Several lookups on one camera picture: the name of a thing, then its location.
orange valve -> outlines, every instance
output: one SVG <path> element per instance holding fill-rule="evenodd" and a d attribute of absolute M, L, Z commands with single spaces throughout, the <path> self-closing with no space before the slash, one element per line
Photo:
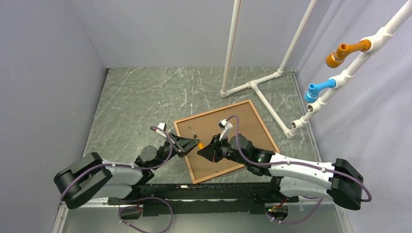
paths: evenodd
<path fill-rule="evenodd" d="M 342 64 L 345 58 L 356 51 L 366 52 L 371 48 L 371 42 L 369 40 L 361 40 L 357 44 L 347 45 L 340 44 L 338 49 L 326 57 L 326 64 L 330 68 L 336 68 Z"/>

gray wall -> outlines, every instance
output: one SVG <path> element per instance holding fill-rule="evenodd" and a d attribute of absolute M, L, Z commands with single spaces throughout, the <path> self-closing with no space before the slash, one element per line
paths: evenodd
<path fill-rule="evenodd" d="M 70 0 L 106 67 L 224 66 L 234 0 Z M 233 66 L 274 67 L 309 0 L 244 0 Z M 297 67 L 330 0 L 319 0 L 288 63 Z"/>
<path fill-rule="evenodd" d="M 309 83 L 339 74 L 358 55 L 328 68 L 324 59 L 340 43 L 375 34 L 404 2 L 334 0 L 298 67 L 302 95 Z M 349 211 L 356 233 L 411 231 L 411 32 L 409 18 L 311 120 L 323 160 L 349 160 L 372 192 L 372 202 Z"/>
<path fill-rule="evenodd" d="M 0 32 L 0 232 L 46 233 L 105 70 L 65 0 L 1 1 Z"/>

wooden board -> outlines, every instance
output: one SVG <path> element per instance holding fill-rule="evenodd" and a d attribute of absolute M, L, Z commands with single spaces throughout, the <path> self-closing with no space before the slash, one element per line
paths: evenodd
<path fill-rule="evenodd" d="M 262 118 L 250 100 L 245 100 L 205 113 L 197 114 L 195 116 L 177 120 L 174 122 L 174 126 L 176 128 L 177 135 L 192 138 L 193 134 L 189 129 L 190 126 L 195 134 L 198 135 L 203 145 L 207 146 L 212 140 L 213 135 L 221 132 L 218 122 L 222 119 L 228 118 L 231 115 L 239 116 L 239 133 L 251 140 L 255 147 L 280 152 L 268 129 L 263 123 Z M 233 118 L 230 121 L 234 128 L 229 135 L 229 139 L 232 138 L 236 132 L 236 119 Z M 244 165 L 227 159 L 222 159 L 218 163 L 210 162 L 202 156 L 197 155 L 198 150 L 199 147 L 196 147 L 185 157 L 193 184 L 207 181 L 214 177 L 218 177 L 244 167 Z"/>

floor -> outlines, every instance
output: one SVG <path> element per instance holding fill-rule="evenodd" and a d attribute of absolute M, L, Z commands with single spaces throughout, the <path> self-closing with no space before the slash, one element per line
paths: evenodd
<path fill-rule="evenodd" d="M 307 127 L 289 140 L 252 89 L 227 98 L 219 95 L 223 67 L 139 67 L 112 68 L 106 77 L 85 153 L 98 152 L 117 163 L 133 162 L 147 145 L 163 144 L 151 125 L 166 122 L 175 132 L 173 121 L 251 99 L 282 154 L 317 161 Z M 275 72 L 276 68 L 233 67 L 228 88 Z M 292 73 L 259 86 L 281 119 L 290 125 L 302 115 L 301 102 Z M 177 156 L 156 170 L 150 183 L 191 183 L 184 159 Z M 230 172 L 206 183 L 266 182 L 246 169 Z"/>

wooden frame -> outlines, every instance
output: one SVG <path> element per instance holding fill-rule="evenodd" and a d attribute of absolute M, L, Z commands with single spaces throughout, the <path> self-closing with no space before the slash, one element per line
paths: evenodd
<path fill-rule="evenodd" d="M 186 117 L 186 118 L 184 118 L 184 119 L 176 120 L 176 121 L 174 122 L 174 127 L 176 128 L 177 135 L 178 135 L 178 136 L 181 136 L 181 130 L 180 130 L 179 127 L 178 127 L 178 124 L 181 123 L 181 122 L 185 122 L 185 121 L 193 120 L 193 119 L 198 119 L 198 118 L 200 118 L 200 117 L 203 117 L 203 116 L 206 116 L 206 115 L 209 115 L 209 114 L 212 114 L 212 113 L 216 113 L 216 112 L 219 112 L 219 111 L 222 111 L 222 110 L 232 109 L 233 107 L 239 106 L 239 105 L 242 105 L 242 104 L 250 104 L 250 106 L 252 107 L 252 109 L 253 109 L 256 117 L 258 118 L 258 120 L 259 120 L 259 122 L 260 122 L 260 125 L 262 125 L 264 132 L 266 133 L 266 135 L 268 136 L 271 144 L 272 144 L 273 147 L 275 148 L 275 151 L 276 151 L 276 152 L 280 152 L 280 151 L 279 151 L 279 148 L 277 147 L 275 141 L 273 140 L 272 136 L 270 135 L 270 133 L 269 133 L 266 125 L 263 123 L 262 118 L 260 117 L 259 113 L 257 112 L 257 110 L 256 110 L 256 108 L 255 108 L 255 106 L 253 105 L 253 103 L 252 103 L 251 100 L 241 101 L 241 102 L 234 103 L 234 104 L 231 104 L 231 105 L 228 105 L 228 106 L 225 106 L 225 107 L 221 107 L 221 108 L 217 108 L 217 109 L 214 109 L 214 110 L 210 110 L 210 111 L 207 111 L 207 112 L 204 112 L 204 113 L 200 113 L 200 114 L 197 114 L 197 115 L 194 115 L 194 116 L 189 116 L 189 117 Z M 191 179 L 192 179 L 193 184 L 200 183 L 200 182 L 204 182 L 204 181 L 210 180 L 210 179 L 212 179 L 212 178 L 215 178 L 215 177 L 224 175 L 224 174 L 226 174 L 226 173 L 228 173 L 228 172 L 231 172 L 231 171 L 240 169 L 240 168 L 242 168 L 242 167 L 245 167 L 244 165 L 239 164 L 239 165 L 235 165 L 235 166 L 233 166 L 233 167 L 231 167 L 231 168 L 227 168 L 227 169 L 225 169 L 225 170 L 222 170 L 222 171 L 218 171 L 218 172 L 216 172 L 216 173 L 213 173 L 212 175 L 209 175 L 209 176 L 206 176 L 206 177 L 202 177 L 202 178 L 196 179 L 196 178 L 195 178 L 195 175 L 194 175 L 194 173 L 193 173 L 193 169 L 192 169 L 192 166 L 191 166 L 191 164 L 190 164 L 190 161 L 189 161 L 188 156 L 185 157 L 185 160 L 186 160 L 186 164 L 188 165 L 190 177 L 191 177 Z"/>

